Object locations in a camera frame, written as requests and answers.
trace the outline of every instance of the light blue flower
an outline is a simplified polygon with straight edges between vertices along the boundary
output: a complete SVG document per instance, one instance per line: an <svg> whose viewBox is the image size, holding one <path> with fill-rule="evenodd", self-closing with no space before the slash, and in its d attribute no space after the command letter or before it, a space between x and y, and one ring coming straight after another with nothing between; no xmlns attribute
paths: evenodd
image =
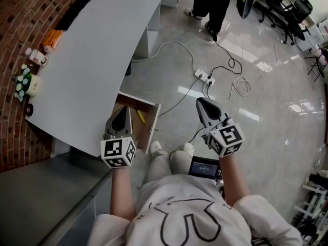
<svg viewBox="0 0 328 246"><path fill-rule="evenodd" d="M27 73L29 73L30 72L30 69L29 68L26 68L26 69L24 69L24 71L23 71L23 75L26 75Z"/></svg>

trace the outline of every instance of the flower pot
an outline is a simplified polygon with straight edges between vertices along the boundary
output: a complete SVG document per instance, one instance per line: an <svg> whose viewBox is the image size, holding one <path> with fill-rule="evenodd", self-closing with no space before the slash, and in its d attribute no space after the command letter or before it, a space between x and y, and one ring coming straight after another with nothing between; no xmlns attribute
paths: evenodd
<svg viewBox="0 0 328 246"><path fill-rule="evenodd" d="M40 88L40 77L37 75L32 75L31 83L28 90L25 92L30 96L35 96Z"/></svg>

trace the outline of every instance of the yellow screwdriver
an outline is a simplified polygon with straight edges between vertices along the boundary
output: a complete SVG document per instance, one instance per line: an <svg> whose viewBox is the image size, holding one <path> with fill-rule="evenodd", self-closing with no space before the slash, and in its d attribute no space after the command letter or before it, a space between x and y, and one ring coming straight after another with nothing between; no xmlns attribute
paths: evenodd
<svg viewBox="0 0 328 246"><path fill-rule="evenodd" d="M134 106L135 106L135 111L136 111L137 114L138 114L138 117L140 118L141 122L142 122L143 124L145 124L146 121L145 121L145 119L144 119L144 116L142 115L140 109L137 107L137 105L135 104L135 102L133 102L133 103L134 103Z"/></svg>

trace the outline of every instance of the display screen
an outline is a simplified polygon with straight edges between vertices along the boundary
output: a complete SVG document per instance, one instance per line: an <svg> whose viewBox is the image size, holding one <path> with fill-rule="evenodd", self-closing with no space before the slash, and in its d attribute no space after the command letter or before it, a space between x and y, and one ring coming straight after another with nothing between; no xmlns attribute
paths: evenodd
<svg viewBox="0 0 328 246"><path fill-rule="evenodd" d="M218 165L205 164L200 162L194 162L191 168L192 173L215 176L218 170Z"/></svg>

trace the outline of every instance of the white bottle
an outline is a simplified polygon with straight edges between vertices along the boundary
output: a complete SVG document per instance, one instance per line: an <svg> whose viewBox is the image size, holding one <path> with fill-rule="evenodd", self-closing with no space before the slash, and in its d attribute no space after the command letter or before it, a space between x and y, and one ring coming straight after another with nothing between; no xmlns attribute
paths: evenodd
<svg viewBox="0 0 328 246"><path fill-rule="evenodd" d="M26 49L25 54L30 58L31 61L38 64L39 66L45 66L48 62L48 57L36 49L28 48Z"/></svg>

